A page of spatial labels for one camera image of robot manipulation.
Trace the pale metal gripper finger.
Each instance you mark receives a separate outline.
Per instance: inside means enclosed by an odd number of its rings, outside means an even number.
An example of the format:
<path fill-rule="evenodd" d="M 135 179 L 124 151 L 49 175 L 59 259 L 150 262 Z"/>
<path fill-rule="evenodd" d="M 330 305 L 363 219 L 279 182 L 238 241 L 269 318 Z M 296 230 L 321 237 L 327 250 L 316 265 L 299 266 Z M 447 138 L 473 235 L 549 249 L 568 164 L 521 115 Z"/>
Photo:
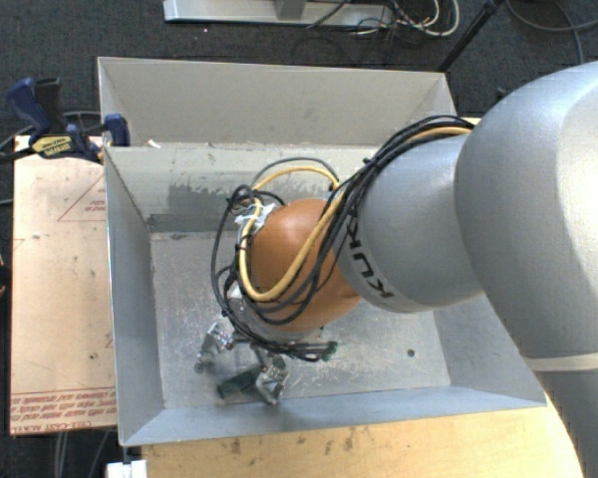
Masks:
<path fill-rule="evenodd" d="M 231 348 L 231 335 L 221 322 L 214 322 L 206 331 L 194 362 L 194 371 L 203 373 L 205 368 L 223 352 Z"/>
<path fill-rule="evenodd" d="M 288 377 L 289 370 L 283 358 L 267 358 L 260 366 L 254 387 L 265 403 L 275 405 L 285 390 Z"/>

